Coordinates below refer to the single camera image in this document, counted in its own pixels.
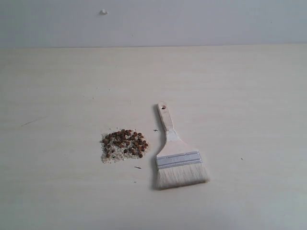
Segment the white paint brush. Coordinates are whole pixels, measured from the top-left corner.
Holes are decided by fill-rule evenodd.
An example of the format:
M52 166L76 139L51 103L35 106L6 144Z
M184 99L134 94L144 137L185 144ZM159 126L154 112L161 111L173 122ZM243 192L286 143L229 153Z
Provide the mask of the white paint brush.
M155 158L156 188L164 190L209 182L200 152L180 139L167 104L159 102L157 107L165 130L165 145Z

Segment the pile of beans and grains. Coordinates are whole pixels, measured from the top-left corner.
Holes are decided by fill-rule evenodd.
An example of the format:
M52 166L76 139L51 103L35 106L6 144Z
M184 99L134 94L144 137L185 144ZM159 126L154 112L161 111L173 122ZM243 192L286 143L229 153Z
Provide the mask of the pile of beans and grains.
M102 163L143 158L150 149L144 134L136 129L119 129L102 134Z

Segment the white wall hook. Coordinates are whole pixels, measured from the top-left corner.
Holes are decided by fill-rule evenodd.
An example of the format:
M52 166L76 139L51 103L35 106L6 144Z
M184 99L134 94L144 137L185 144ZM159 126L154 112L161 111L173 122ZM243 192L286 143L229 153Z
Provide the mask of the white wall hook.
M108 12L105 10L105 9L102 9L100 12L99 12L100 15L107 15Z

